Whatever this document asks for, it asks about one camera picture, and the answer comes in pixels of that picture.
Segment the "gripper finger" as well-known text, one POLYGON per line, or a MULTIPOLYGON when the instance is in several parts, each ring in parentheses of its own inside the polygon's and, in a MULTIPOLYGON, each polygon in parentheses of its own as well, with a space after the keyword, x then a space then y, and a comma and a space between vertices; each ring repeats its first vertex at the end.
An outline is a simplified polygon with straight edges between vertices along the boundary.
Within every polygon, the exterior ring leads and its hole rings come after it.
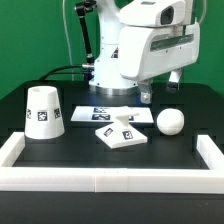
POLYGON ((140 99, 143 104, 150 104, 152 102, 152 80, 144 80, 138 83, 141 93, 140 99))
POLYGON ((170 93, 176 93, 179 90, 180 80, 183 74, 183 69, 175 69, 170 73, 169 80, 167 82, 166 90, 170 93))

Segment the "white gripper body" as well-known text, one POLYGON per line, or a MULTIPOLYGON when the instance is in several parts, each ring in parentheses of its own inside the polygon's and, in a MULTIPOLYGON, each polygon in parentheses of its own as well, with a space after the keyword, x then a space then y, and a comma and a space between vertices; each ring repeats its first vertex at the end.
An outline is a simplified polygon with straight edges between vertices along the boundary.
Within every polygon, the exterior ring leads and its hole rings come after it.
POLYGON ((198 23, 182 28, 124 27, 119 36, 122 77, 143 81, 195 63, 199 55, 198 23))

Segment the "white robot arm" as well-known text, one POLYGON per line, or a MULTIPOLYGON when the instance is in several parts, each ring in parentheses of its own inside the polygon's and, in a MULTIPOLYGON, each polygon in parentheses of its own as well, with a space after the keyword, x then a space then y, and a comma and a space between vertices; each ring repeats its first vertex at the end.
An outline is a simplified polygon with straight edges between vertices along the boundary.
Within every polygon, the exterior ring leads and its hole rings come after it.
POLYGON ((123 8, 115 0, 96 0, 96 5, 100 54, 90 88, 108 95, 139 91, 149 104, 153 79, 168 73, 167 90, 176 92, 183 69, 199 55, 196 0, 133 0, 123 8))

